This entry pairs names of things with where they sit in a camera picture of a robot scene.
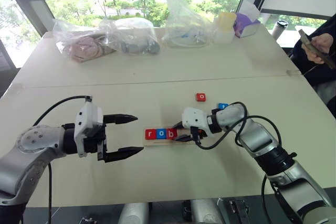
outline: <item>purple object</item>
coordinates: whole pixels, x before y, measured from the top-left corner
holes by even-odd
[[[255,20],[251,22],[251,20],[244,14],[237,13],[236,22],[233,26],[235,30],[235,34],[239,38],[243,38],[249,35],[253,35],[257,32],[260,21]]]

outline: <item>table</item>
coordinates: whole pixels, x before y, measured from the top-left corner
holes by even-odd
[[[205,103],[195,101],[195,92],[201,91],[207,95]],[[250,114],[274,121],[286,150],[298,153],[297,160],[322,187],[336,185],[336,163],[332,161],[336,153],[335,120],[301,75],[46,88],[13,84],[0,100],[1,115],[5,115],[1,116],[0,132],[6,136],[0,156],[51,104],[75,94],[92,94],[93,102],[104,113],[139,117],[129,124],[107,127],[109,151],[142,146],[145,128],[180,121],[186,106],[210,113],[219,102],[242,101]],[[73,122],[82,104],[65,103],[43,123],[57,126]],[[156,146],[114,163],[99,162],[96,154],[89,154],[86,158],[69,155],[53,161],[52,166],[54,206],[255,195],[260,194],[263,176],[247,152],[234,144],[233,134],[211,151],[194,145]],[[46,205],[47,181],[45,172],[29,207]]]
[[[285,76],[287,70],[297,71],[262,25],[257,34],[234,38],[231,44],[195,49],[163,46],[158,55],[115,52],[84,63],[62,57],[54,39],[45,37],[14,83],[25,87],[81,86]]]

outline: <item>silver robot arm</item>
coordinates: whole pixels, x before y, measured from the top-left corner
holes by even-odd
[[[326,192],[293,159],[296,154],[288,154],[260,123],[251,118],[245,119],[245,126],[239,132],[245,113],[247,111],[239,103],[223,110],[214,110],[212,115],[198,109],[186,108],[182,122],[175,127],[191,129],[191,136],[180,136],[175,140],[194,140],[200,146],[203,137],[226,132],[233,127],[232,130],[239,133],[240,144],[265,171],[275,189],[276,198],[293,223],[318,224],[336,221],[336,208],[332,207]]]
[[[113,162],[128,158],[143,147],[126,147],[107,153],[105,126],[107,123],[128,123],[135,116],[103,115],[91,99],[76,116],[76,122],[49,127],[33,126],[25,130],[15,146],[0,158],[0,223],[18,224],[39,179],[55,158],[78,153],[98,153],[98,160]]]

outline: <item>blue letter block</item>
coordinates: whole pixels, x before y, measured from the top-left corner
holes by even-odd
[[[220,110],[223,110],[223,109],[225,109],[226,107],[228,107],[229,106],[229,104],[227,104],[227,103],[219,103],[218,104],[218,108],[220,109]]]
[[[166,129],[157,129],[156,139],[166,139]]]

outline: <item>clear plastic bag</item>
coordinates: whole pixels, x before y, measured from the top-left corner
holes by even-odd
[[[52,33],[56,46],[62,55],[83,62],[115,52],[107,45],[104,30],[76,26],[59,19],[54,21]]]
[[[213,38],[212,23],[185,0],[167,0],[169,16],[163,40],[171,47],[203,47]]]
[[[153,24],[144,18],[103,20],[99,27],[106,32],[107,45],[130,54],[156,54],[160,45]]]

